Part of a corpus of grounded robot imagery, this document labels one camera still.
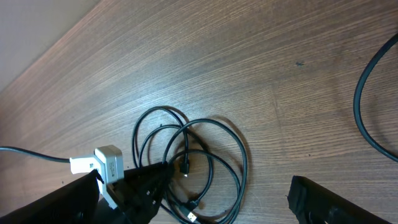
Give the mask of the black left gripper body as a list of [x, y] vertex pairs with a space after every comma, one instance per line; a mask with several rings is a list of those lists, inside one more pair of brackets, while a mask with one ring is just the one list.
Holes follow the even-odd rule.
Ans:
[[159, 211], [174, 175], [174, 166], [156, 163], [124, 171], [124, 178], [105, 185], [93, 223], [148, 224]]

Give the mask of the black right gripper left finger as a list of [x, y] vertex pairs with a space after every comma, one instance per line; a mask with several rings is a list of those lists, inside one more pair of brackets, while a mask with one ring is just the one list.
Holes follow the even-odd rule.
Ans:
[[102, 178], [97, 170], [1, 217], [1, 223], [91, 223]]

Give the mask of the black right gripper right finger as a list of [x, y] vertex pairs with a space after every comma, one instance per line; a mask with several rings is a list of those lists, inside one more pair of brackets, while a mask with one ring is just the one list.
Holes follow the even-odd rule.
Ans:
[[386, 220], [302, 176], [292, 177], [289, 209], [300, 224], [387, 223]]

